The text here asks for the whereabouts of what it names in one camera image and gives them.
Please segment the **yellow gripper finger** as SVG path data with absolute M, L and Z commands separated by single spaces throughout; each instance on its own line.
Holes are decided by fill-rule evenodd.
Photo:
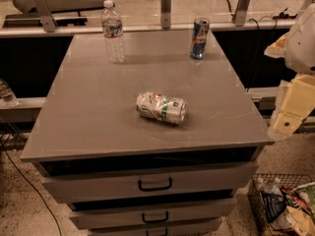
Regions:
M 314 76 L 297 74 L 290 82 L 281 81 L 271 117 L 271 133 L 275 137 L 290 137 L 314 109 Z

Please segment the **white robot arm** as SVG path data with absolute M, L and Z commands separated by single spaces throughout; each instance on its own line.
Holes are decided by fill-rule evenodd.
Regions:
M 315 4 L 309 5 L 290 28 L 284 61 L 296 76 L 279 86 L 268 130 L 275 140 L 290 137 L 315 109 Z

